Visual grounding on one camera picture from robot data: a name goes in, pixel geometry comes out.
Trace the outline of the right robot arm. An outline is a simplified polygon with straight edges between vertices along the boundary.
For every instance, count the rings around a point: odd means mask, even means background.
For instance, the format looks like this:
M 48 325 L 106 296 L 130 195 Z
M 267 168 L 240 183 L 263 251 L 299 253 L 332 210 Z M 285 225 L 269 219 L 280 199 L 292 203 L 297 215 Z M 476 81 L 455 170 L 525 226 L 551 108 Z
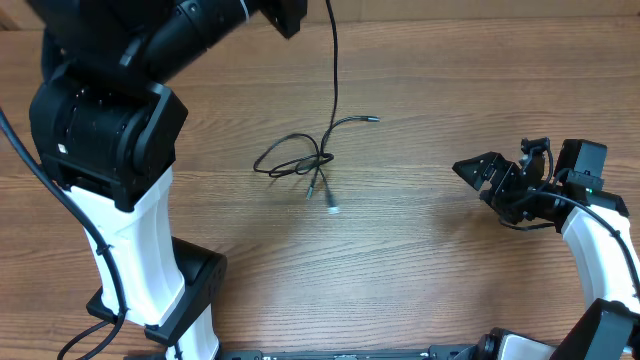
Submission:
M 605 145 L 523 139 L 521 158 L 487 152 L 452 169 L 479 192 L 501 225 L 555 229 L 575 259 L 586 311 L 557 346 L 494 328 L 457 359 L 618 359 L 639 356 L 639 257 L 624 200 L 604 191 Z

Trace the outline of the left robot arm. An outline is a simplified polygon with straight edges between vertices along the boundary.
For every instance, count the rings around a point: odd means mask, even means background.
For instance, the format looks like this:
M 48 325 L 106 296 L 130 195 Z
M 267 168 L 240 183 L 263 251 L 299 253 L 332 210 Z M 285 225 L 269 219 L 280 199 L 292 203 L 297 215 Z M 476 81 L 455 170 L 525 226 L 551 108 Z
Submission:
M 48 1 L 29 110 L 41 166 L 79 213 L 102 285 L 88 312 L 142 326 L 167 359 L 215 359 L 223 255 L 175 238 L 168 195 L 188 111 L 168 81 L 255 13 L 284 37 L 303 1 Z

